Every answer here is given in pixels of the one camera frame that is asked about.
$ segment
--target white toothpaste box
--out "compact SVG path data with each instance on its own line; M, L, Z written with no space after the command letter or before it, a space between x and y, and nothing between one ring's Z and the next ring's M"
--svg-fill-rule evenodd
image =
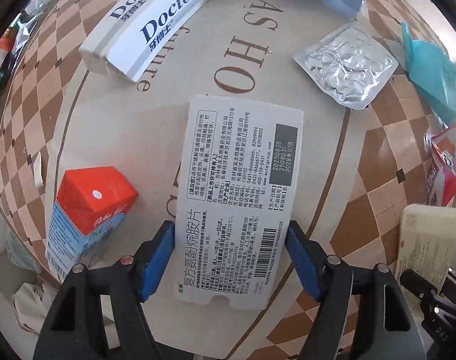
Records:
M80 47L88 69L117 72L137 82L168 39L206 1L120 0Z

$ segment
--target silver foil pouch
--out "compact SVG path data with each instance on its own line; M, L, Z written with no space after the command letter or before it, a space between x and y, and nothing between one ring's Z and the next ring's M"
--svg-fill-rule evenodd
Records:
M294 59L323 92L356 110L371 103L398 66L385 47L355 22L345 24Z

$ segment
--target teal plastic bag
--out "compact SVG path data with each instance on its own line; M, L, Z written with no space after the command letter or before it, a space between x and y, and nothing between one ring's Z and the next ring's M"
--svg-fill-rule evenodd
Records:
M455 66L438 45L412 39L405 22L402 34L410 81L445 124L456 124Z

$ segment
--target black square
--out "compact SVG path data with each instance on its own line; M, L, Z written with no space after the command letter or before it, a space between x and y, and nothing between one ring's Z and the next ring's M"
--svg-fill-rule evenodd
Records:
M405 181L405 174L403 172L403 169L397 170L396 175L397 175L398 184Z

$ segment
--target red carton top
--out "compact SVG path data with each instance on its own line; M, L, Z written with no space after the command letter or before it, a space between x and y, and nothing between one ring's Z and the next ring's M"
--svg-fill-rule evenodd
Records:
M56 201L87 236L112 216L128 212L138 193L114 167L67 170Z

